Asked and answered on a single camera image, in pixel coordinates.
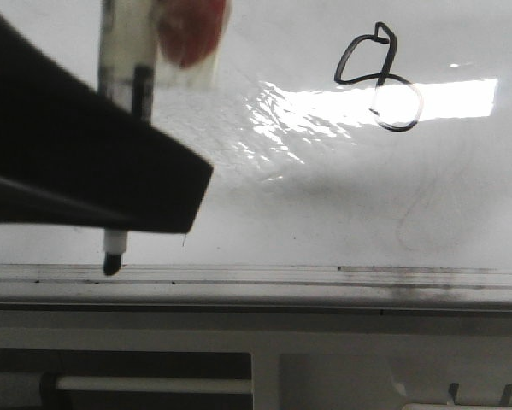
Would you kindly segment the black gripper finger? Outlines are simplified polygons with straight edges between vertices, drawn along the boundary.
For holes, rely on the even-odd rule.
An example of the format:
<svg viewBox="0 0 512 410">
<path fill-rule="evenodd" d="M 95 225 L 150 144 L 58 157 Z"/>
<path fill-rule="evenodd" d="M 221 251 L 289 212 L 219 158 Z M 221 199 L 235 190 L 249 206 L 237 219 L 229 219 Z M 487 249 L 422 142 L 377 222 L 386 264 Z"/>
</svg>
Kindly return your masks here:
<svg viewBox="0 0 512 410">
<path fill-rule="evenodd" d="M 0 223 L 188 232 L 212 167 L 148 123 L 153 74 L 119 108 L 0 15 Z"/>
</svg>

